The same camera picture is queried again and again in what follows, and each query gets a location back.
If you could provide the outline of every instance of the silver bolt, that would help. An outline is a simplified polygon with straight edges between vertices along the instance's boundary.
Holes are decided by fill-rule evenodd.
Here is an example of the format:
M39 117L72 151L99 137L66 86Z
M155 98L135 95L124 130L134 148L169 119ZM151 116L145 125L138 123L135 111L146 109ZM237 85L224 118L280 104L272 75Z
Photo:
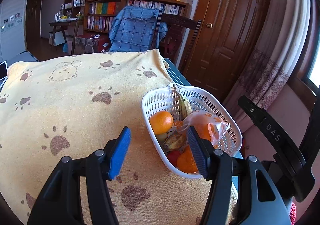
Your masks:
M257 161L257 158L255 156L249 156L249 160L251 162L256 162Z
M96 156L102 156L104 154L104 151L102 149L98 149L97 151L95 151L94 153Z
M217 155L217 156L221 156L221 155L223 155L223 151L221 149L216 149L214 151L214 154Z
M61 162L67 163L67 162L69 162L69 160L70 160L69 156L64 156L64 157L62 157Z

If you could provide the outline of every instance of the white plastic basket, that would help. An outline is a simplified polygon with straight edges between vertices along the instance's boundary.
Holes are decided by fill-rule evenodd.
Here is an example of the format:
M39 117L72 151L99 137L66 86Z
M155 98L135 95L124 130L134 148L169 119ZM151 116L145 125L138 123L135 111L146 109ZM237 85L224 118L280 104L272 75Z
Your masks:
M181 172L169 162L149 123L150 117L161 110L170 112L173 116L173 121L179 120L179 99L173 89L173 84L174 83L170 83L167 87L151 90L144 95L141 103L144 120L156 150L158 151L165 166L170 171L185 178L202 178L202 175L200 174L188 174ZM192 110L206 110L230 124L230 128L218 143L218 147L230 156L234 156L241 148L242 136L238 126L229 113L209 92L198 87L177 85L180 88L181 94L190 101Z

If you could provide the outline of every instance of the doorway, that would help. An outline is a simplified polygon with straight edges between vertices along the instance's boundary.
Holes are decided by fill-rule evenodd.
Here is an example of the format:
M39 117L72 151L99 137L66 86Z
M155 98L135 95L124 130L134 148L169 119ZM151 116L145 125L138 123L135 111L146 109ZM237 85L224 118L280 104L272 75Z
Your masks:
M40 20L42 0L27 0L26 7L26 43L27 50L40 43Z
M243 70L262 30L270 0L199 0L203 25L183 75L222 102Z

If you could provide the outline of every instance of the plastic bag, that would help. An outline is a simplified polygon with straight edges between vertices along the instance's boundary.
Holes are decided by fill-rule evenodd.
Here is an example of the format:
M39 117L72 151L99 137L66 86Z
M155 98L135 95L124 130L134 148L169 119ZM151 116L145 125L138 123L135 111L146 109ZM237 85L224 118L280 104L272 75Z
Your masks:
M173 125L177 132L185 136L188 128L194 126L199 137L211 141L214 147L230 128L230 124L204 110L193 111L183 121L175 122Z

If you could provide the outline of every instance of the brown door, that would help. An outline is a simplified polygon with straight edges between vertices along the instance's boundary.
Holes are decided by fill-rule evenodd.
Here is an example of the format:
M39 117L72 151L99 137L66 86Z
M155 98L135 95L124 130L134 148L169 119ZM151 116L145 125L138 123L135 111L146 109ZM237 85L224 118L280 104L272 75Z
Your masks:
M184 71L186 79L222 102L257 42L269 3L209 0L199 39Z
M40 41L41 1L42 0L27 0L26 41L28 49Z

